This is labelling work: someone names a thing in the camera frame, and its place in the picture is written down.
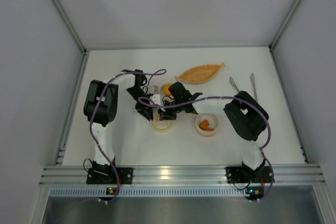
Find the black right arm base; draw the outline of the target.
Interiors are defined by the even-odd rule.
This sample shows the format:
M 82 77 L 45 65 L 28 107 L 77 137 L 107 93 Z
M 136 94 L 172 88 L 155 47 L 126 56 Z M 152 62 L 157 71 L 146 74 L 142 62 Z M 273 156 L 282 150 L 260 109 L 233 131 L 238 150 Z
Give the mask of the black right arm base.
M 269 166 L 252 170 L 247 166 L 228 166 L 225 168 L 226 178 L 229 183 L 248 184 L 274 182 L 273 174 Z

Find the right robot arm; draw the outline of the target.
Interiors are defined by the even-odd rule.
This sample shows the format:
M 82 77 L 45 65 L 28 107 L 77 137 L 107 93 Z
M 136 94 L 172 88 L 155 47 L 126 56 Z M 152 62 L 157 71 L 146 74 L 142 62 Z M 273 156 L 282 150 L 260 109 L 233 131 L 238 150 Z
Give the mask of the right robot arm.
M 270 142 L 270 136 L 263 145 L 257 141 L 264 130 L 270 133 L 269 115 L 249 93 L 239 91 L 233 97 L 204 96 L 201 92 L 190 93 L 180 82 L 172 84 L 169 92 L 169 97 L 162 99 L 158 108 L 161 120 L 175 120 L 181 112 L 225 115 L 243 139 L 243 160 L 238 169 L 241 177 L 252 181 L 259 176 L 265 167 L 263 149 Z

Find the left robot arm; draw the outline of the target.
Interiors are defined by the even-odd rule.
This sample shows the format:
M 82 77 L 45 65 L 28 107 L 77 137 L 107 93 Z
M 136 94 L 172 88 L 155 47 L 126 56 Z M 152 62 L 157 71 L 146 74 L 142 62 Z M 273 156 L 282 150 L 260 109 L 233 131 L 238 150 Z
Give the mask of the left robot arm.
M 139 69 L 123 70 L 112 80 L 90 82 L 83 107 L 95 142 L 95 157 L 91 162 L 92 168 L 88 170 L 90 177 L 115 176 L 117 171 L 114 164 L 115 154 L 107 129 L 117 115 L 119 92 L 126 90 L 134 100 L 139 97 L 150 97 L 151 95 L 143 90 L 146 84 L 148 84 L 146 74 Z

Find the steel food tongs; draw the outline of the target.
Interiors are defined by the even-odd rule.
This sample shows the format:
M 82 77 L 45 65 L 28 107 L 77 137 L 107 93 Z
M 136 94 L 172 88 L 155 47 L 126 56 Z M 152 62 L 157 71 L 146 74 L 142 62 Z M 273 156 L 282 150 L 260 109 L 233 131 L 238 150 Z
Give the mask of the steel food tongs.
M 251 87 L 252 87 L 252 91 L 253 91 L 253 97 L 254 97 L 254 99 L 255 99 L 256 101 L 258 101 L 258 95 L 257 95 L 256 83 L 255 83 L 255 75 L 254 75 L 253 72 L 250 74 L 249 78 L 250 78 Z M 235 83 L 233 77 L 229 77 L 229 83 L 230 83 L 230 85 L 234 88 L 234 90 L 235 90 L 236 92 L 239 92 L 239 91 L 240 91 L 239 88 L 238 88 L 238 86 L 236 85 L 236 83 Z

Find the pink lunch bowl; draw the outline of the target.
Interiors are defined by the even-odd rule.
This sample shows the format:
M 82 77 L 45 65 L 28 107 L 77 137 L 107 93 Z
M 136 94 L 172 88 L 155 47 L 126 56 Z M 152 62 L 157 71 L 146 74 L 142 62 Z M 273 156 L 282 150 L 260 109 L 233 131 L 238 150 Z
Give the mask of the pink lunch bowl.
M 196 116 L 194 126 L 199 135 L 211 137 L 218 132 L 220 121 L 214 114 L 203 113 Z

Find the cream lid pink handle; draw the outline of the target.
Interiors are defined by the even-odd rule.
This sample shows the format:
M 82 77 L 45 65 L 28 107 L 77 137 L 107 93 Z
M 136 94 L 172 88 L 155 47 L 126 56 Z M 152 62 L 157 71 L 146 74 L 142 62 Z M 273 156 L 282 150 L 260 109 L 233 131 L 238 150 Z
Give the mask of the cream lid pink handle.
M 159 132 L 165 133 L 173 127 L 174 122 L 170 120 L 160 120 L 160 115 L 155 113 L 151 121 L 152 128 Z

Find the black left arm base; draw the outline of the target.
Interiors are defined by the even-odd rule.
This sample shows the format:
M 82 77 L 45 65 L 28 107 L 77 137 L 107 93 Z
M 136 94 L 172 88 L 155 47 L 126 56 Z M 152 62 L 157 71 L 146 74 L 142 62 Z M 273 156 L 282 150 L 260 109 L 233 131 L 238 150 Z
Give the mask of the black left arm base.
M 131 167 L 117 167 L 117 174 L 119 177 L 119 184 L 131 185 L 133 181 L 133 168 Z M 107 185 L 117 184 L 117 177 L 114 170 L 110 167 L 107 170 L 89 169 L 86 184 L 89 185 Z

